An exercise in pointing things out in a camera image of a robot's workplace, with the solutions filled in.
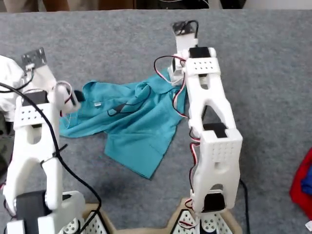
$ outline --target blue fabric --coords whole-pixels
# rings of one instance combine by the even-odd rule
[[[169,79],[167,72],[162,72]],[[151,178],[176,132],[181,117],[172,107],[180,86],[173,87],[158,75],[124,85],[91,81],[82,92],[81,108],[60,122],[64,137],[108,134],[105,154]],[[184,112],[185,90],[177,101]]]
[[[312,166],[309,168],[307,176],[301,180],[301,190],[312,195]]]

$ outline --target wooden base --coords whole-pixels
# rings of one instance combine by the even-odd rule
[[[124,230],[117,230],[115,226],[112,224],[110,219],[108,218],[108,215],[101,210],[101,214],[103,217],[103,220],[110,232],[110,234],[169,234],[171,230],[173,229],[176,220],[180,214],[180,211],[182,209],[186,209],[184,206],[184,202],[186,201],[186,198],[182,199],[181,203],[177,207],[176,211],[170,218],[167,227],[165,228],[135,228],[135,229],[124,229]],[[92,210],[95,210],[98,207],[97,204],[86,204],[86,209],[85,212],[83,213],[83,218],[86,219],[90,212]],[[225,211],[224,213],[221,214],[229,228],[231,229],[233,234],[242,234],[243,231],[240,227],[240,225],[237,223],[233,215],[230,213],[230,211]]]

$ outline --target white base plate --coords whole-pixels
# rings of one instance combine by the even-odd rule
[[[189,210],[182,210],[180,216],[171,231],[171,234],[200,234],[200,225],[205,233],[211,234],[233,234],[227,223],[220,214],[207,213],[201,218],[201,222],[192,229],[184,229],[178,223],[185,221],[188,223],[195,223],[194,218]]]

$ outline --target red and white wire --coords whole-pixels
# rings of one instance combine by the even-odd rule
[[[190,129],[190,132],[189,132],[190,138],[191,138],[193,141],[200,143],[200,138],[196,138],[196,137],[192,136],[192,129],[193,129],[193,128],[191,128],[191,129]]]
[[[192,229],[192,228],[195,228],[198,224],[199,224],[199,221],[200,219],[198,219],[195,223],[188,223],[188,222],[185,222],[185,221],[179,221],[178,224],[180,227],[184,228],[184,229]]]
[[[179,56],[176,56],[176,55],[164,55],[164,56],[160,56],[160,57],[158,57],[158,58],[156,58],[155,59],[155,61],[154,61],[154,70],[155,70],[155,72],[161,77],[161,78],[163,78],[166,82],[168,82],[169,84],[176,84],[176,83],[178,83],[178,82],[180,82],[183,78],[181,78],[181,79],[178,79],[178,80],[176,80],[176,81],[169,81],[169,80],[167,80],[167,78],[165,78],[164,76],[163,76],[163,74],[159,71],[159,70],[157,70],[157,68],[156,68],[156,62],[159,60],[159,59],[162,59],[162,58],[175,58],[175,59],[179,59],[180,61],[186,61],[184,58],[181,58],[181,57],[179,57]]]
[[[180,88],[180,90],[175,94],[173,100],[172,100],[172,106],[175,109],[175,111],[177,112],[177,114],[183,118],[189,118],[187,115],[181,113],[180,111],[177,110],[177,106],[176,106],[176,102],[177,102],[177,98],[179,97],[179,95],[182,93],[183,89],[185,88],[185,79],[183,79],[182,82],[182,86]]]
[[[193,183],[192,183],[192,175],[193,175],[193,169],[194,167],[197,165],[198,161],[197,161],[197,155],[196,155],[196,151],[195,151],[195,146],[199,146],[200,144],[197,143],[197,142],[192,142],[190,143],[190,150],[191,150],[191,153],[192,153],[192,156],[193,156],[193,166],[190,168],[190,171],[189,171],[189,180],[190,180],[190,186],[191,186],[191,189],[192,191],[194,192],[194,188],[193,188]]]
[[[175,108],[176,108],[177,98],[182,93],[183,89],[185,88],[185,83],[186,83],[185,78],[183,78],[182,86],[181,86],[180,90],[176,93],[176,95],[174,96],[174,107]]]
[[[190,198],[190,199],[187,199],[186,201],[185,201],[185,203],[184,203],[184,205],[185,205],[185,207],[187,207],[187,208],[189,208],[189,209],[193,209],[192,208],[192,206],[189,206],[188,204],[190,203],[190,202],[192,202],[193,200]]]

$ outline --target red object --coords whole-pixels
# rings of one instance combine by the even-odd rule
[[[307,153],[306,157],[300,164],[296,175],[292,182],[292,187],[289,192],[292,201],[298,204],[306,213],[310,220],[312,220],[312,196],[302,192],[301,180],[307,176],[308,170],[312,165],[312,148]]]

